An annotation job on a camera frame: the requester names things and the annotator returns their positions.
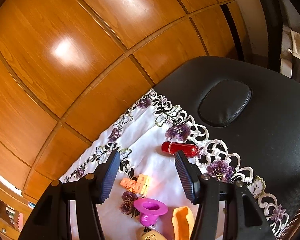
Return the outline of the orange linked cubes toy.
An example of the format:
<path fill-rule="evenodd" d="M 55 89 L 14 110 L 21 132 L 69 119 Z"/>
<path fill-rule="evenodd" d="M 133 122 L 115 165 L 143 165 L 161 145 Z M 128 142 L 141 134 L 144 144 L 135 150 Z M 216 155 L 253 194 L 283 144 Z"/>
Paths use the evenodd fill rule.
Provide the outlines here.
<path fill-rule="evenodd" d="M 128 191 L 132 193 L 137 193 L 140 195 L 146 195 L 148 193 L 149 185 L 150 185 L 150 176 L 145 174 L 140 174 L 137 180 L 123 178 L 120 181 L 121 187 L 124 187 Z"/>

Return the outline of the white embroidered floral tablecloth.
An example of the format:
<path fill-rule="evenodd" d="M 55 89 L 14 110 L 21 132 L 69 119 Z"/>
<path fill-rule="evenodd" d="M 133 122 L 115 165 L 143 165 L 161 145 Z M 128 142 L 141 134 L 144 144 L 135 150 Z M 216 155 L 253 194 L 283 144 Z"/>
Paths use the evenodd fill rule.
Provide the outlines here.
<path fill-rule="evenodd" d="M 273 194 L 265 192 L 266 181 L 258 176 L 256 164 L 243 164 L 240 154 L 230 153 L 226 144 L 211 140 L 205 126 L 180 106 L 173 105 L 165 96 L 149 90 L 115 121 L 72 166 L 61 176 L 64 183 L 82 178 L 104 163 L 111 151 L 118 150 L 120 168 L 110 197 L 98 207 L 98 215 L 106 239 L 139 239 L 145 227 L 139 223 L 139 213 L 133 202 L 139 193 L 131 193 L 120 185 L 123 179 L 134 179 L 144 174 L 149 177 L 147 198 L 159 200 L 169 207 L 169 212 L 155 224 L 155 230 L 167 239 L 174 238 L 171 217 L 173 210 L 197 207 L 186 198 L 174 157 L 163 153 L 165 141 L 189 142 L 198 146 L 199 152 L 190 160 L 201 172 L 213 178 L 233 183 L 245 183 L 262 209 L 274 235 L 279 237 L 288 225 L 289 215 Z"/>

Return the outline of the orange plastic scoop piece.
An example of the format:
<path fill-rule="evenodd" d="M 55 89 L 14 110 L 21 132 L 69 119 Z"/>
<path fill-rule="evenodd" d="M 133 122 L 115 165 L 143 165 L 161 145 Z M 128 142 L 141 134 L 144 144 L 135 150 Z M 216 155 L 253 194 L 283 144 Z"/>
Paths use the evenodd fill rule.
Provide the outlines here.
<path fill-rule="evenodd" d="M 194 228 L 194 215 L 188 206 L 177 207 L 171 218 L 175 240 L 189 240 Z"/>

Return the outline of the wooden shelf cupboard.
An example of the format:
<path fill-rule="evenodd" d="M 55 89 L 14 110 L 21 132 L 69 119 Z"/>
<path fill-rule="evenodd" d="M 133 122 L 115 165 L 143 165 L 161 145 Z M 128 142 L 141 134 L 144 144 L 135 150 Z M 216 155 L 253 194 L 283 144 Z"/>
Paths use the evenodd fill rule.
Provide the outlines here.
<path fill-rule="evenodd" d="M 0 237 L 18 239 L 36 203 L 0 175 Z"/>

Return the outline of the wooden wall cabinet panelling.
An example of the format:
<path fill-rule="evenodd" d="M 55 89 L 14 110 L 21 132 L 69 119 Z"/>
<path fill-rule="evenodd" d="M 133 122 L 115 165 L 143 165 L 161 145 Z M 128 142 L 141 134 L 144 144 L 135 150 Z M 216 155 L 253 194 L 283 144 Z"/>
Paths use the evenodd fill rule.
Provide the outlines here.
<path fill-rule="evenodd" d="M 0 0 L 0 175 L 37 200 L 189 59 L 237 58 L 236 0 Z"/>

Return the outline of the black padded massage table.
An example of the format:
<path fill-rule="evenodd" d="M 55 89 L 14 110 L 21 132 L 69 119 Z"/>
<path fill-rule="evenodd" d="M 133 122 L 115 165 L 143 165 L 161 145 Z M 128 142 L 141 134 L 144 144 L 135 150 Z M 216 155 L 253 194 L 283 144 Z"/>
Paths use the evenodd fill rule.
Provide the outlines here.
<path fill-rule="evenodd" d="M 300 239 L 300 84 L 246 62 L 200 56 L 155 90 L 264 179 L 266 194 L 289 215 L 282 239 Z"/>

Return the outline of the red cylindrical capsule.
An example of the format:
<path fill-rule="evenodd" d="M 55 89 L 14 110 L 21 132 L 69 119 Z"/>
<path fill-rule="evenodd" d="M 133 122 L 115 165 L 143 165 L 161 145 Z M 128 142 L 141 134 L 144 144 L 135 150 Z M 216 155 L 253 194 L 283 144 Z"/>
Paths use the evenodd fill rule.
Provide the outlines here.
<path fill-rule="evenodd" d="M 185 144 L 180 142 L 165 141 L 161 145 L 164 153 L 175 155 L 178 151 L 182 151 L 186 157 L 194 158 L 198 154 L 198 147 L 194 144 Z"/>

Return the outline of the magenta plastic funnel cup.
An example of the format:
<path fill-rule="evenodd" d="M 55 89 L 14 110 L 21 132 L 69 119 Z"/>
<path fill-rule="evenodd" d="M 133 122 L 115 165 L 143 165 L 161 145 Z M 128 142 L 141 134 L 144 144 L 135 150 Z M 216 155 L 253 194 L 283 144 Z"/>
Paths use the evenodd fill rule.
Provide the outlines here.
<path fill-rule="evenodd" d="M 168 212 L 168 206 L 155 199 L 140 198 L 133 205 L 140 213 L 140 223 L 146 227 L 156 224 L 157 219 Z"/>

